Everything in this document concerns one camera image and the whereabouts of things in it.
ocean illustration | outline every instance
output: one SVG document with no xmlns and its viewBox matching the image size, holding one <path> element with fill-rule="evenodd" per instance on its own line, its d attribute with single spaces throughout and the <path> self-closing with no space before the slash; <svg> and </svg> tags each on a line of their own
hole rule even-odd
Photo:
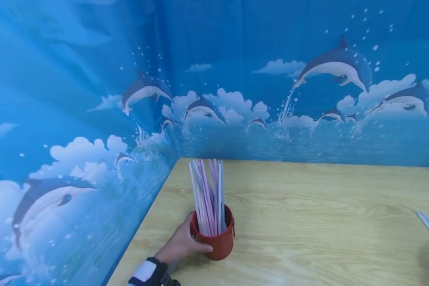
<svg viewBox="0 0 429 286">
<path fill-rule="evenodd" d="M 429 167 L 413 4 L 0 1 L 0 285 L 106 285 L 182 157 Z"/>
</svg>

red container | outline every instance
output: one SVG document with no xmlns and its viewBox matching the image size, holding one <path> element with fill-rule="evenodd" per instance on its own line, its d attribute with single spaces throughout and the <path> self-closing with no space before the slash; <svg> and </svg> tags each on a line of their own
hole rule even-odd
<svg viewBox="0 0 429 286">
<path fill-rule="evenodd" d="M 204 255 L 211 260 L 223 260 L 234 247 L 235 220 L 232 211 L 227 205 L 224 205 L 224 216 L 226 218 L 226 230 L 217 236 L 210 237 L 200 234 L 199 224 L 197 223 L 197 213 L 194 211 L 191 221 L 191 232 L 200 243 L 206 243 L 213 247 L 212 252 L 206 252 Z"/>
</svg>

wooden tabletop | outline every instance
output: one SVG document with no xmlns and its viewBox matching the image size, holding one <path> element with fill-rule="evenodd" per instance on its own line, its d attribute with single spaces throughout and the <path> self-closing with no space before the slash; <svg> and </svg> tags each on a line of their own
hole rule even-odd
<svg viewBox="0 0 429 286">
<path fill-rule="evenodd" d="M 194 208 L 188 159 L 179 160 L 109 286 L 127 285 Z M 234 249 L 193 255 L 183 286 L 429 286 L 429 168 L 224 162 Z"/>
</svg>

hand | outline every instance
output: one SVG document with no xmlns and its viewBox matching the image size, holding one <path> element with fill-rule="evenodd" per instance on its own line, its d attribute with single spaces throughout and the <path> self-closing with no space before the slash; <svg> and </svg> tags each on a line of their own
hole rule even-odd
<svg viewBox="0 0 429 286">
<path fill-rule="evenodd" d="M 172 237 L 167 243 L 154 255 L 154 257 L 167 265 L 185 258 L 192 252 L 212 252 L 211 245 L 198 243 L 191 237 L 191 220 L 193 216 L 191 211 L 183 223 L 176 228 Z"/>
</svg>

drinking straw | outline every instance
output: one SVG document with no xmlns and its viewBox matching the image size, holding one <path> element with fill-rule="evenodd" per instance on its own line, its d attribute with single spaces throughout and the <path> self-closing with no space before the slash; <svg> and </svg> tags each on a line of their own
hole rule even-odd
<svg viewBox="0 0 429 286">
<path fill-rule="evenodd" d="M 218 235 L 218 234 L 220 234 L 220 232 L 219 232 L 219 228 L 218 228 L 218 215 L 217 215 L 217 210 L 218 210 L 218 208 L 217 208 L 217 205 L 218 205 L 218 197 L 217 197 L 217 191 L 216 191 L 216 184 L 215 184 L 215 182 L 216 182 L 216 178 L 215 178 L 215 176 L 214 176 L 214 172 L 215 172 L 215 169 L 213 168 L 213 164 L 212 164 L 212 162 L 211 162 L 211 160 L 208 160 L 208 162 L 209 162 L 209 165 L 210 165 L 210 170 L 211 170 L 211 177 L 213 178 L 213 201 L 212 201 L 212 203 L 213 203 L 213 216 L 214 216 L 214 235 Z"/>
<path fill-rule="evenodd" d="M 200 216 L 201 208 L 200 208 L 199 200 L 198 200 L 198 197 L 197 197 L 197 192 L 195 190 L 194 174 L 192 172 L 191 165 L 189 165 L 189 172 L 191 173 L 191 182 L 192 182 L 192 190 L 193 190 L 193 193 L 194 193 L 195 213 L 197 215 L 197 222 L 199 223 L 199 230 L 200 230 L 200 232 L 203 233 L 203 230 L 200 227 L 201 223 L 202 223 L 202 219 L 201 219 L 201 216 Z"/>
<path fill-rule="evenodd" d="M 199 187 L 202 187 L 201 185 L 201 179 L 200 179 L 200 174 L 199 174 L 199 170 L 196 166 L 196 162 L 193 161 L 191 162 L 191 165 L 194 169 L 194 173 L 196 174 L 196 178 L 197 178 L 197 182 L 198 184 L 196 184 L 196 195 L 199 198 L 199 204 L 200 204 L 200 208 L 202 208 L 201 213 L 202 213 L 202 221 L 201 223 L 203 224 L 203 227 L 205 228 L 205 235 L 209 235 L 209 227 L 207 226 L 207 224 L 209 223 L 208 221 L 208 214 L 207 214 L 207 208 L 205 206 L 205 200 L 203 199 L 203 194 L 202 191 L 199 189 Z"/>
<path fill-rule="evenodd" d="M 226 210 L 224 209 L 224 162 L 221 160 L 219 171 L 221 172 L 221 211 L 222 211 L 222 231 L 226 228 Z"/>
<path fill-rule="evenodd" d="M 203 182 L 205 183 L 205 195 L 206 195 L 206 203 L 208 206 L 208 209 L 210 210 L 208 212 L 208 219 L 209 219 L 209 224 L 211 227 L 211 231 L 212 234 L 215 235 L 215 218 L 213 216 L 213 205 L 211 204 L 211 191 L 208 188 L 208 180 L 207 180 L 207 176 L 206 176 L 206 172 L 205 172 L 205 164 L 203 163 L 203 160 L 200 160 L 200 165 L 202 167 L 202 178 L 203 178 Z"/>
<path fill-rule="evenodd" d="M 218 231 L 221 234 L 222 227 L 222 197 L 221 197 L 221 170 L 218 172 Z"/>
<path fill-rule="evenodd" d="M 194 165 L 196 166 L 196 174 L 199 174 L 199 178 L 200 178 L 200 189 L 199 189 L 199 195 L 202 196 L 202 200 L 204 201 L 203 207 L 205 209 L 204 215 L 206 217 L 206 224 L 207 224 L 207 229 L 208 229 L 208 234 L 210 236 L 214 235 L 214 228 L 213 228 L 213 214 L 212 214 L 212 208 L 211 208 L 211 202 L 208 198 L 209 194 L 208 194 L 208 187 L 205 185 L 205 181 L 203 180 L 203 170 L 201 168 L 201 166 L 197 166 L 197 163 L 200 164 L 200 161 L 194 161 Z"/>
<path fill-rule="evenodd" d="M 224 205 L 224 162 L 208 160 L 213 185 L 209 181 L 203 160 L 189 163 L 194 203 L 200 234 L 219 235 L 226 230 Z"/>
<path fill-rule="evenodd" d="M 200 194 L 199 186 L 196 185 L 195 187 L 196 187 L 196 196 L 197 196 L 197 199 L 199 201 L 199 205 L 201 206 L 200 208 L 201 208 L 201 214 L 202 214 L 201 215 L 202 220 L 199 223 L 199 228 L 201 228 L 203 230 L 203 232 L 201 232 L 201 234 L 208 236 L 209 235 L 208 226 L 207 226 L 208 219 L 207 219 L 207 214 L 206 214 L 206 210 L 205 210 L 205 204 L 203 203 L 203 199 L 200 196 L 201 194 Z"/>
</svg>

